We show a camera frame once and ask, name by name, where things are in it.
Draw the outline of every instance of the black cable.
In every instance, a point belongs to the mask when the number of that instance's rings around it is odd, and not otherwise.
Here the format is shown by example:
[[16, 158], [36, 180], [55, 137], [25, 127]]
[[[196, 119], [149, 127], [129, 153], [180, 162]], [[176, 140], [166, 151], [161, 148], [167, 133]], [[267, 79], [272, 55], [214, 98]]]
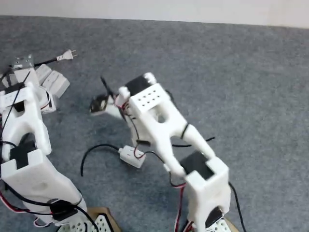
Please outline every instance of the black cable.
[[[37, 202], [37, 201], [33, 201], [33, 200], [30, 200], [30, 199], [27, 199], [25, 197], [23, 197], [22, 195], [20, 195], [18, 192], [16, 192], [12, 187], [10, 187], [8, 185], [8, 188], [9, 190], [12, 192], [13, 195], [15, 195], [17, 198], [19, 198], [20, 200], [24, 201], [24, 202], [27, 202], [29, 204], [34, 204], [34, 205], [39, 205], [39, 206], [47, 206], [47, 207], [51, 207], [53, 206], [53, 204], [51, 203], [43, 203], [43, 202]], [[97, 232], [99, 232], [99, 229], [98, 229], [98, 226], [95, 224], [95, 222], [92, 220], [92, 218], [89, 216], [89, 214], [83, 210], [81, 207], [79, 207], [78, 205], [75, 205], [75, 204], [66, 204], [65, 206], [67, 207], [72, 207], [72, 209], [77, 209], [79, 210], [80, 212], [82, 212], [86, 217], [87, 219], [91, 222], [91, 224], [96, 228]]]
[[55, 62], [55, 61], [57, 61], [57, 58], [52, 58], [52, 59], [49, 59], [49, 60], [47, 60], [47, 61], [34, 64], [34, 67], [39, 67], [39, 66], [41, 66], [42, 64], [49, 64], [49, 63], [52, 63], [52, 62]]
[[136, 126], [135, 126], [135, 123], [133, 122], [133, 120], [131, 119], [130, 116], [128, 116], [128, 118], [130, 119], [130, 121], [132, 122], [132, 124], [133, 124], [133, 126], [134, 126], [134, 129], [135, 129], [135, 132], [136, 132], [137, 140], [140, 140], [140, 135], [139, 135], [139, 133], [138, 133], [138, 131], [137, 131], [137, 128], [136, 128]]
[[103, 83], [104, 87], [106, 88], [106, 91], [108, 93], [108, 95], [110, 95], [113, 99], [114, 99], [114, 92], [112, 91], [112, 89], [107, 85], [105, 79], [103, 76], [100, 77], [101, 82]]
[[79, 211], [81, 211], [86, 217], [87, 219], [91, 222], [91, 224], [95, 227], [96, 231], [99, 232], [100, 230], [98, 229], [98, 226], [96, 225], [96, 223], [94, 222], [94, 220], [90, 217], [90, 215], [85, 211], [83, 210], [81, 207], [79, 206], [75, 206], [76, 209], [78, 209]]
[[84, 175], [84, 163], [85, 163], [85, 160], [86, 160], [88, 154], [89, 154], [92, 150], [94, 150], [94, 149], [96, 149], [97, 147], [100, 147], [100, 146], [107, 146], [107, 147], [110, 147], [110, 148], [115, 149], [116, 151], [119, 150], [118, 147], [116, 147], [116, 146], [114, 146], [114, 145], [111, 145], [111, 144], [99, 144], [99, 145], [96, 145], [96, 146], [93, 146], [93, 147], [89, 148], [89, 149], [85, 152], [85, 154], [84, 154], [84, 156], [83, 156], [83, 159], [82, 159], [82, 163], [81, 163], [81, 176]]
[[182, 132], [182, 135], [180, 136], [181, 139], [183, 139], [184, 133], [187, 131], [188, 126], [189, 126], [189, 123], [187, 123], [187, 125], [185, 125], [183, 132]]
[[[211, 137], [209, 139], [206, 140], [206, 142], [209, 142], [213, 139], [215, 139], [216, 137]], [[192, 145], [191, 144], [187, 144], [187, 145], [179, 145], [179, 144], [172, 144], [173, 147], [191, 147]]]
[[164, 161], [162, 160], [162, 158], [159, 157], [159, 155], [158, 155], [157, 153], [155, 153], [154, 151], [146, 151], [146, 152], [144, 152], [143, 155], [146, 155], [146, 154], [148, 154], [148, 153], [154, 154], [155, 156], [157, 156], [157, 158], [158, 158], [162, 163], [164, 163]]
[[239, 218], [240, 218], [242, 229], [243, 229], [244, 232], [247, 232], [245, 224], [243, 222], [243, 218], [242, 218], [242, 214], [241, 214], [241, 210], [240, 210], [240, 204], [239, 204], [239, 200], [238, 200], [236, 189], [234, 188], [234, 186], [232, 185], [231, 182], [229, 182], [228, 184], [229, 184], [229, 186], [231, 187], [231, 189], [234, 192], [234, 196], [235, 196], [235, 200], [236, 200], [236, 206], [237, 206], [237, 210], [238, 210], [238, 214], [239, 214]]
[[15, 144], [11, 143], [11, 142], [8, 142], [8, 141], [0, 141], [0, 144], [9, 144], [9, 145], [12, 145], [13, 147], [17, 147]]

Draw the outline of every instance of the white connector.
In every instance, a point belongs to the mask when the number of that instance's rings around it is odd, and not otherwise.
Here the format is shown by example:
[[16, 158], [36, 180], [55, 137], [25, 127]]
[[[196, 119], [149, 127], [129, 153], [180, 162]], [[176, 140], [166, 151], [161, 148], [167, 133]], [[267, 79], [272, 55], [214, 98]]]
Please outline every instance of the white connector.
[[70, 49], [63, 53], [61, 56], [57, 57], [57, 61], [64, 60], [64, 59], [74, 59], [77, 54], [73, 54], [76, 50], [71, 51]]
[[144, 153], [139, 150], [135, 151], [135, 155], [141, 158], [136, 158], [134, 155], [134, 148], [127, 145], [124, 148], [120, 148], [118, 152], [120, 154], [120, 159], [136, 168], [140, 168], [146, 158], [146, 155], [143, 155]]

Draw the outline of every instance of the white block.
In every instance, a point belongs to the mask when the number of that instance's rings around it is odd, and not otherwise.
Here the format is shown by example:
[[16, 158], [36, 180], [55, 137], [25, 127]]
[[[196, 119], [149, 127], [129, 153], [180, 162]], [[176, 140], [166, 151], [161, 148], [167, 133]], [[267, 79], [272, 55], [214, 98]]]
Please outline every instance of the white block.
[[53, 83], [56, 81], [56, 79], [61, 76], [62, 74], [57, 72], [57, 71], [52, 71], [48, 77], [45, 79], [45, 81], [43, 82], [42, 86], [49, 90], [51, 88], [51, 86], [53, 85]]
[[56, 95], [58, 98], [64, 94], [64, 92], [69, 87], [70, 83], [63, 75], [59, 75], [56, 81], [53, 82], [52, 86], [49, 88], [49, 91]]
[[40, 85], [45, 81], [45, 79], [52, 72], [46, 64], [42, 64], [36, 71]]

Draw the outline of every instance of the gray carpet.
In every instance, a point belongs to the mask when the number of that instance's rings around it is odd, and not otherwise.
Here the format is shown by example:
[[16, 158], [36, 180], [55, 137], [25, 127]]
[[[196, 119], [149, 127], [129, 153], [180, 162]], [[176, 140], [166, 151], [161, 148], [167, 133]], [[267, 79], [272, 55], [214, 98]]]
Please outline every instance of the gray carpet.
[[[51, 65], [71, 86], [60, 109], [43, 117], [49, 159], [89, 206], [108, 206], [123, 231], [172, 231], [179, 192], [162, 165], [148, 156], [136, 170], [106, 149], [88, 157], [83, 178], [79, 165], [90, 146], [130, 143], [124, 122], [88, 113], [91, 97], [103, 92], [99, 76], [117, 90], [145, 72], [173, 93], [205, 138], [216, 136], [210, 145], [230, 167], [249, 232], [309, 231], [309, 30], [0, 17], [0, 31], [3, 69], [13, 56], [32, 53], [40, 62], [77, 50], [74, 61]], [[189, 152], [179, 148], [175, 155], [180, 160]], [[234, 197], [227, 217], [241, 230]], [[33, 229], [32, 216], [3, 205], [0, 218], [0, 231], [55, 230]]]

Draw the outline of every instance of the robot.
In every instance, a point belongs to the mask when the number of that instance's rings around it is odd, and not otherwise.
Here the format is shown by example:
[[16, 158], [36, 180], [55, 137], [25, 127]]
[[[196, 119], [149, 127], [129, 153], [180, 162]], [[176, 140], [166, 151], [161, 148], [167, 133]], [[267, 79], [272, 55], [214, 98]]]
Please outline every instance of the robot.
[[[146, 155], [137, 156], [137, 146], [153, 145], [167, 172], [185, 181], [189, 199], [187, 218], [194, 231], [204, 232], [211, 228], [229, 211], [229, 168], [215, 155], [198, 130], [181, 115], [171, 94], [157, 83], [152, 73], [126, 83], [119, 88], [117, 95], [103, 78], [101, 80], [108, 95], [94, 98], [90, 113], [98, 115], [106, 112], [126, 121], [135, 147], [135, 160], [123, 160], [140, 168]], [[183, 139], [196, 151], [178, 161], [172, 149], [172, 136]]]
[[[0, 92], [1, 179], [26, 208], [12, 206], [2, 193], [0, 198], [12, 211], [34, 214], [46, 226], [86, 220], [80, 191], [47, 157], [52, 149], [41, 111], [56, 110], [55, 99], [39, 85], [31, 56], [17, 58], [12, 70], [17, 83]], [[25, 139], [29, 133], [33, 139]]]

